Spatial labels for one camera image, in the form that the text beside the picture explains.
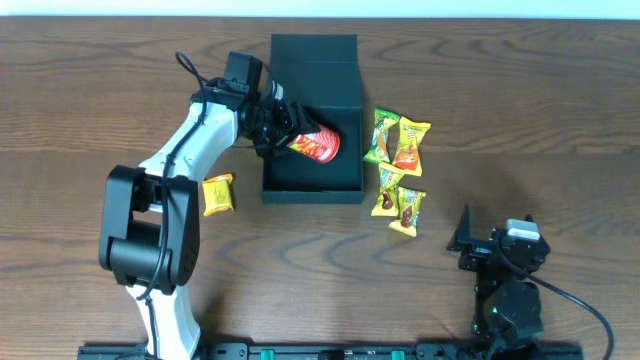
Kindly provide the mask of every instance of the red can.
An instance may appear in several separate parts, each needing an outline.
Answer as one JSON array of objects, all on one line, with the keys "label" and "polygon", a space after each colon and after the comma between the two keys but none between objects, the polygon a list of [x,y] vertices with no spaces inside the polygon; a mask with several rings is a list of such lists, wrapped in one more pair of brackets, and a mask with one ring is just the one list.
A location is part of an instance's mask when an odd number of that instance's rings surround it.
[{"label": "red can", "polygon": [[287,146],[317,162],[327,163],[338,153],[340,137],[328,128],[318,126],[320,131],[317,133],[298,135]]}]

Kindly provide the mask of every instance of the white background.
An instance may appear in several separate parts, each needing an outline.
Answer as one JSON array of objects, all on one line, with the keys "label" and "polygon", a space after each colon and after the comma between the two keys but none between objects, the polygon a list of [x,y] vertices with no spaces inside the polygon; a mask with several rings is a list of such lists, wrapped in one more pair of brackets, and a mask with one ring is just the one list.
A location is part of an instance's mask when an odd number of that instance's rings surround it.
[{"label": "white background", "polygon": [[640,0],[0,0],[0,15],[640,19]]}]

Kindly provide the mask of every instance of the yellow snack bag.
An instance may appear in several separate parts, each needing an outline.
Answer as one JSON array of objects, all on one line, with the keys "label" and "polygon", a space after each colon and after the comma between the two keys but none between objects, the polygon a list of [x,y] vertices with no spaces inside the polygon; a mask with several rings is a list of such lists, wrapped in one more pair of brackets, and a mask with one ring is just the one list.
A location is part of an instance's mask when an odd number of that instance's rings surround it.
[{"label": "yellow snack bag", "polygon": [[397,167],[381,162],[380,196],[376,206],[371,210],[371,216],[398,216],[398,183],[404,176],[404,171]]},{"label": "yellow snack bag", "polygon": [[400,121],[400,116],[376,108],[374,118],[375,128],[373,129],[373,140],[371,140],[371,148],[364,156],[364,161],[378,164],[381,161],[389,162],[389,152],[387,151],[387,139],[389,138],[389,128]]},{"label": "yellow snack bag", "polygon": [[389,227],[403,234],[416,237],[418,234],[418,214],[420,203],[426,193],[422,191],[398,188],[398,201],[400,202],[400,219],[394,220]]},{"label": "yellow snack bag", "polygon": [[430,128],[429,123],[416,123],[403,116],[400,119],[400,138],[393,165],[404,169],[407,175],[421,176],[419,145]]},{"label": "yellow snack bag", "polygon": [[233,175],[226,174],[212,177],[202,182],[204,202],[206,204],[204,216],[229,209],[233,210],[231,191],[229,191],[229,185],[232,180]]}]

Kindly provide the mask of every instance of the black box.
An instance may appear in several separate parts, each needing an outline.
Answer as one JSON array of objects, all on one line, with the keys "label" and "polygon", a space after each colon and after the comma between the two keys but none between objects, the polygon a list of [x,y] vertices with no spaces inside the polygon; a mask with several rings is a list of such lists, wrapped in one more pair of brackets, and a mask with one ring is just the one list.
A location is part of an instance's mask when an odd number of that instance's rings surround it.
[{"label": "black box", "polygon": [[336,131],[340,148],[320,164],[292,152],[265,159],[262,201],[269,204],[359,204],[364,198],[362,84],[355,35],[272,35],[271,70],[318,122]]}]

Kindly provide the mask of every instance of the brown table surface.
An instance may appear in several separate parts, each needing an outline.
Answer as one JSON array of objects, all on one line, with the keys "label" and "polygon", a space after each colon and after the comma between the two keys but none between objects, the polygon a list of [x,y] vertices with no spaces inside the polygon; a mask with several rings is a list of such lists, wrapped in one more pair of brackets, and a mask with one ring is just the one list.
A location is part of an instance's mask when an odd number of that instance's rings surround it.
[{"label": "brown table surface", "polygon": [[[445,251],[468,202],[481,236],[533,214],[552,248],[537,274],[609,318],[617,358],[640,356],[640,23],[2,18],[0,358],[145,340],[97,262],[107,174],[184,120],[196,83],[174,50],[219,76],[230,50],[268,62],[271,33],[358,34],[364,144],[376,106],[431,122],[424,175],[402,182],[428,195],[414,239],[370,216],[372,165],[362,205],[263,205],[262,161],[228,150],[210,174],[236,174],[236,211],[201,217],[190,281],[205,339],[469,337],[475,277]],[[602,356],[593,316],[541,298],[544,339]]]}]

